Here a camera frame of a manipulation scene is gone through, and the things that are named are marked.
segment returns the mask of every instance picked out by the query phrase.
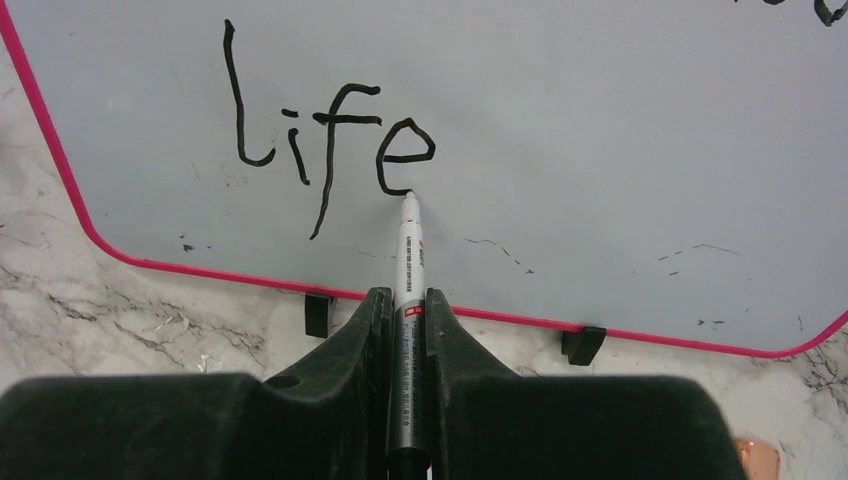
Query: marble surface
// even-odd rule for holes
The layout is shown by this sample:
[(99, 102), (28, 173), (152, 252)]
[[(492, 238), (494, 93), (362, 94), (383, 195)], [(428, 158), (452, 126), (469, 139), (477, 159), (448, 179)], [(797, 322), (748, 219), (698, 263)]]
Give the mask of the marble surface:
[[(354, 308), (340, 304), (336, 328)], [(0, 390), (48, 374), (246, 371), (264, 379), (320, 343), (303, 334), (302, 309), (299, 294), (145, 271), (95, 247), (0, 54)], [(846, 330), (770, 361), (611, 339), (591, 367), (573, 367), (556, 332), (462, 322), (523, 375), (693, 378), (736, 435), (778, 447), (781, 478), (848, 478)]]

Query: whiteboard surface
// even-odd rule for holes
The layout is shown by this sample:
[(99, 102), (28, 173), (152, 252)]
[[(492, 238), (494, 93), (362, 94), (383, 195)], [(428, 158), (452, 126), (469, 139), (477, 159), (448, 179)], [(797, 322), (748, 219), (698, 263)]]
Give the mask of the whiteboard surface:
[[(848, 298), (848, 30), (809, 2), (700, 3), (6, 1), (88, 213), (128, 255), (385, 285), (401, 200), (375, 158), (410, 117), (435, 156), (386, 182), (421, 199), (428, 284), (454, 306), (796, 347)], [(225, 19), (264, 167), (237, 154)], [(336, 125), (309, 240), (313, 114), (348, 83), (380, 93), (339, 114), (382, 125)], [(387, 154), (426, 149), (406, 129)]]

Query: black marker writing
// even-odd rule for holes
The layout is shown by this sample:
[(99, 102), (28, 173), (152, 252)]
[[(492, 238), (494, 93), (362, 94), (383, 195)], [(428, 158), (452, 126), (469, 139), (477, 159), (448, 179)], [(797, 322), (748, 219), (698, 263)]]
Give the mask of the black marker writing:
[[(395, 136), (397, 136), (398, 132), (403, 130), (404, 128), (409, 128), (416, 135), (418, 135), (424, 143), (427, 144), (427, 152), (419, 153), (415, 155), (386, 155), (386, 150), (388, 150), (389, 145), (391, 145), (392, 140), (394, 140)], [(389, 133), (386, 134), (386, 137), (383, 139), (383, 143), (380, 144), (380, 148), (377, 150), (377, 181), (380, 182), (380, 188), (383, 189), (383, 192), (388, 195), (396, 195), (396, 196), (404, 196), (411, 190), (409, 188), (405, 188), (403, 190), (395, 190), (393, 188), (389, 188), (386, 185), (386, 175), (383, 171), (383, 162), (388, 163), (413, 163), (413, 162), (424, 162), (427, 160), (432, 160), (433, 155), (436, 153), (436, 144), (433, 142), (433, 139), (427, 135), (427, 132), (418, 128), (418, 125), (415, 124), (415, 121), (411, 118), (406, 118), (398, 123), (392, 125), (392, 128), (389, 129)]]
[(264, 167), (274, 159), (274, 154), (277, 153), (276, 149), (272, 148), (262, 160), (251, 160), (247, 158), (247, 154), (244, 152), (244, 103), (241, 100), (241, 89), (238, 85), (236, 64), (233, 61), (233, 34), (235, 32), (236, 29), (233, 27), (233, 24), (229, 20), (224, 20), (224, 59), (227, 61), (230, 85), (233, 87), (233, 97), (236, 100), (236, 145), (238, 146), (239, 158), (242, 162), (254, 167)]
[(300, 149), (297, 148), (297, 129), (289, 129), (289, 146), (294, 154), (294, 161), (297, 163), (297, 174), (300, 175), (300, 182), (309, 186), (309, 179), (306, 178), (306, 167), (303, 166), (303, 157), (300, 156)]
[[(224, 59), (227, 64), (227, 72), (230, 76), (230, 86), (233, 91), (233, 98), (236, 102), (236, 143), (238, 149), (239, 159), (253, 167), (264, 167), (271, 163), (276, 155), (276, 148), (271, 148), (267, 155), (264, 158), (259, 160), (253, 160), (247, 157), (245, 153), (244, 143), (245, 143), (245, 134), (244, 134), (244, 101), (241, 97), (241, 89), (238, 83), (238, 75), (236, 74), (235, 61), (233, 60), (233, 37), (235, 35), (235, 27), (233, 27), (232, 22), (230, 20), (224, 20)], [(318, 122), (319, 124), (327, 127), (327, 156), (326, 156), (326, 176), (324, 178), (324, 188), (323, 193), (321, 195), (321, 208), (318, 213), (318, 219), (315, 222), (315, 228), (312, 231), (312, 235), (309, 236), (309, 239), (314, 239), (321, 230), (321, 225), (324, 223), (324, 217), (327, 214), (327, 208), (330, 202), (330, 191), (333, 188), (333, 175), (334, 175), (334, 166), (335, 166), (335, 143), (336, 143), (336, 125), (340, 123), (353, 123), (359, 125), (382, 125), (383, 120), (376, 115), (345, 115), (339, 114), (339, 108), (341, 108), (342, 103), (344, 102), (347, 95), (351, 92), (364, 93), (366, 95), (374, 96), (380, 93), (380, 87), (378, 86), (367, 86), (360, 85), (357, 83), (348, 83), (344, 85), (336, 96), (333, 98), (332, 103), (330, 104), (330, 110), (327, 113), (316, 112), (312, 114), (312, 119)], [(283, 108), (280, 110), (280, 113), (287, 118), (297, 119), (300, 118), (300, 114), (297, 110), (290, 110), (288, 108)], [(424, 153), (412, 154), (412, 155), (386, 155), (386, 151), (389, 149), (392, 141), (394, 141), (395, 137), (401, 130), (404, 128), (409, 128), (415, 133), (419, 138), (421, 138), (427, 146), (427, 151)], [(306, 186), (310, 185), (309, 178), (306, 175), (306, 166), (303, 161), (303, 156), (300, 153), (300, 148), (297, 145), (297, 135), (299, 131), (297, 128), (289, 128), (288, 130), (288, 140), (289, 147), (291, 147), (292, 154), (294, 155), (295, 163), (297, 164), (297, 173), (300, 177), (300, 182)], [(395, 196), (403, 196), (406, 193), (410, 192), (411, 189), (392, 189), (386, 185), (386, 178), (384, 172), (384, 163), (414, 163), (414, 162), (424, 162), (427, 160), (432, 160), (433, 156), (436, 152), (436, 144), (433, 142), (433, 139), (430, 138), (430, 135), (427, 134), (424, 130), (418, 127), (415, 124), (415, 121), (412, 118), (405, 118), (396, 124), (392, 125), (386, 134), (385, 138), (383, 138), (382, 143), (377, 151), (377, 181), (380, 184), (381, 190), (388, 195)]]
[(360, 85), (358, 83), (348, 83), (343, 86), (339, 93), (336, 94), (336, 98), (333, 99), (333, 103), (330, 104), (330, 113), (326, 117), (319, 116), (319, 114), (313, 115), (313, 118), (318, 123), (322, 123), (321, 120), (325, 120), (327, 125), (327, 175), (324, 178), (324, 192), (321, 195), (321, 211), (318, 213), (318, 221), (315, 222), (315, 229), (312, 231), (312, 235), (309, 236), (309, 239), (312, 240), (318, 235), (318, 231), (321, 229), (321, 224), (324, 223), (324, 215), (327, 213), (327, 204), (330, 201), (330, 189), (333, 188), (333, 152), (336, 148), (336, 124), (337, 123), (376, 123), (381, 124), (381, 120), (379, 117), (359, 117), (354, 115), (344, 115), (345, 120), (342, 120), (340, 117), (336, 116), (336, 113), (339, 111), (339, 107), (342, 106), (342, 102), (348, 93), (351, 92), (359, 92), (364, 93), (366, 95), (377, 95), (380, 93), (380, 87), (368, 87), (366, 85)]

